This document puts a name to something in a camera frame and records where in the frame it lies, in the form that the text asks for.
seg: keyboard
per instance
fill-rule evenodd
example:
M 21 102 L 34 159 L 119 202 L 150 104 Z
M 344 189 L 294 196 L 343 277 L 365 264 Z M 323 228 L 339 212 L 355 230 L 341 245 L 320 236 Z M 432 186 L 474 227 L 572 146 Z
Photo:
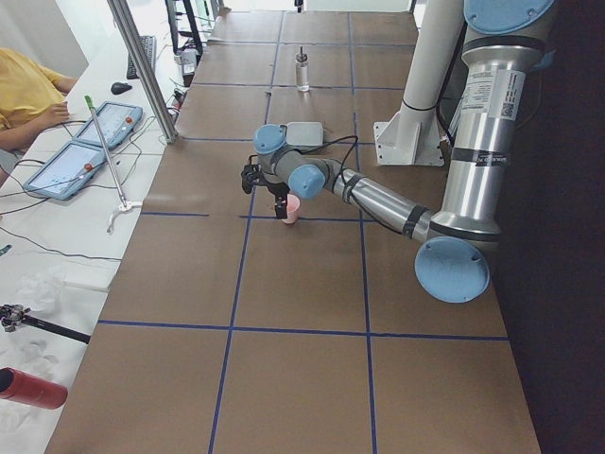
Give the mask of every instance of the keyboard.
M 156 49 L 156 39 L 155 36 L 145 35 L 141 36 L 141 44 L 143 45 L 143 49 L 145 50 L 145 55 L 147 56 L 147 61 L 151 65 L 151 71 L 155 71 L 155 49 Z M 139 76 L 136 74 L 136 68 L 134 67 L 134 61 L 129 55 L 129 65 L 126 70 L 126 79 L 138 79 Z

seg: clear bottle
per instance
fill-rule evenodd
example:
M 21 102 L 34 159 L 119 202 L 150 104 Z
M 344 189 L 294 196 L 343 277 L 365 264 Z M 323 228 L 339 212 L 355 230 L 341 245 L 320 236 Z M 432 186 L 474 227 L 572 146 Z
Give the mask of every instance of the clear bottle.
M 296 55 L 296 88 L 299 92 L 309 91 L 308 65 L 308 58 L 303 53 L 303 47 L 301 46 L 301 53 Z

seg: red bottle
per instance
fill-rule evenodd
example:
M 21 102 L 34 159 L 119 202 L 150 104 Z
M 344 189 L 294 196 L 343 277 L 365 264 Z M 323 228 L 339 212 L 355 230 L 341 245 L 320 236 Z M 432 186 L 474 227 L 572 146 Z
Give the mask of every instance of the red bottle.
M 0 369 L 0 398 L 53 410 L 65 403 L 67 388 L 5 367 Z

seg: computer mouse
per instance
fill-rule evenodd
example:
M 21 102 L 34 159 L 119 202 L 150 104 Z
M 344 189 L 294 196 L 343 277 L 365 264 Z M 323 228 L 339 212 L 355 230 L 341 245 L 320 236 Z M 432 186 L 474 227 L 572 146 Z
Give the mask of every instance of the computer mouse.
M 129 83 L 126 82 L 114 82 L 112 84 L 112 93 L 114 95 L 120 95 L 124 92 L 127 92 L 129 89 L 132 88 L 132 85 L 130 85 Z

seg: white table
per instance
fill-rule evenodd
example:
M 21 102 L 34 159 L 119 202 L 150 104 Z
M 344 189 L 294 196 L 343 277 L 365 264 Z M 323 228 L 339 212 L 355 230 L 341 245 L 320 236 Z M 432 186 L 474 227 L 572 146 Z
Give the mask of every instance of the white table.
M 182 83 L 179 67 L 174 63 L 172 49 L 167 44 L 164 34 L 158 36 L 155 74 L 164 100 L 170 99 L 174 88 Z M 133 88 L 122 95 L 114 96 L 110 92 L 113 82 L 125 81 L 127 55 L 122 37 L 116 31 L 81 76 L 67 100 L 74 120 L 86 120 L 90 116 L 84 101 L 85 95 L 91 96 L 96 106 L 105 100 L 114 100 L 143 108 L 144 117 L 135 129 L 148 125 L 147 130 L 135 141 L 140 150 L 129 145 L 127 140 L 116 151 L 119 154 L 113 158 L 121 179 L 124 179 L 136 162 L 123 189 L 129 201 L 142 201 L 162 159 L 165 141 L 157 121 L 150 119 L 153 111 L 139 79 L 128 80 Z M 73 134 L 79 126 L 69 125 L 67 129 Z M 27 152 L 26 158 L 45 162 L 69 139 L 69 133 L 63 127 L 45 131 Z M 11 175 L 23 183 L 36 168 L 38 166 L 33 163 L 23 163 Z M 114 186 L 109 169 L 106 166 L 101 168 L 91 184 Z M 0 189 L 0 197 L 20 191 L 19 184 L 9 179 Z M 26 194 L 2 197 L 0 212 L 16 210 L 34 202 L 36 200 Z M 6 214 L 0 219 L 0 227 L 30 238 L 49 249 L 120 259 L 129 243 L 140 209 L 120 215 L 115 221 L 113 233 L 109 235 L 106 232 L 108 219 L 119 202 L 115 189 L 89 187 L 68 202 L 46 201 L 24 211 Z M 12 245 L 12 249 L 0 256 L 0 304 L 15 302 L 17 291 L 22 286 L 21 278 L 51 270 L 64 276 L 57 306 L 50 312 L 31 315 L 82 333 L 92 333 L 119 261 L 48 253 L 25 239 L 0 231 L 0 248 L 8 244 Z M 31 361 L 22 362 L 24 357 L 20 351 L 24 346 L 38 349 L 38 353 L 42 351 L 46 358 L 36 359 L 38 366 L 45 364 L 48 367 L 47 377 L 68 388 L 86 350 L 86 344 L 82 342 L 26 326 L 15 333 L 0 332 L 0 365 L 26 370 L 35 364 Z M 0 401 L 0 426 L 3 424 L 2 416 L 23 419 L 23 423 L 13 431 L 3 432 L 0 428 L 0 453 L 42 453 L 60 415 L 61 409 L 41 410 Z

